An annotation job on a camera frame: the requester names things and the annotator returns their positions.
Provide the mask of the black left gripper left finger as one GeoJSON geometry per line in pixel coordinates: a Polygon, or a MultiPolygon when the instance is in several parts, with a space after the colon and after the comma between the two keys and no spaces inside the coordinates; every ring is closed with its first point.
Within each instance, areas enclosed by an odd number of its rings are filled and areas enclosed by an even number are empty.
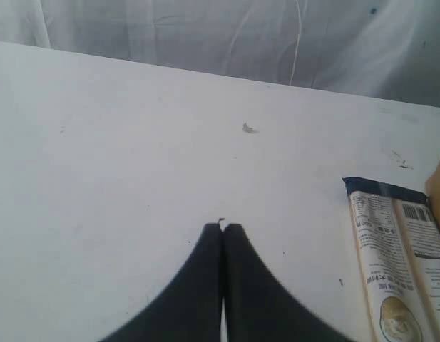
{"type": "Polygon", "coordinates": [[[203,227],[172,281],[107,341],[219,341],[222,316],[222,231],[203,227]]]}

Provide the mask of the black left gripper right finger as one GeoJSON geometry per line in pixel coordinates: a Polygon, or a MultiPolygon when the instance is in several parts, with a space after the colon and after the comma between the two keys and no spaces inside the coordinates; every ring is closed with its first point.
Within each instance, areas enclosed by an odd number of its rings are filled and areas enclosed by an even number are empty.
{"type": "Polygon", "coordinates": [[[343,341],[272,275],[239,224],[223,231],[229,341],[343,341]]]}

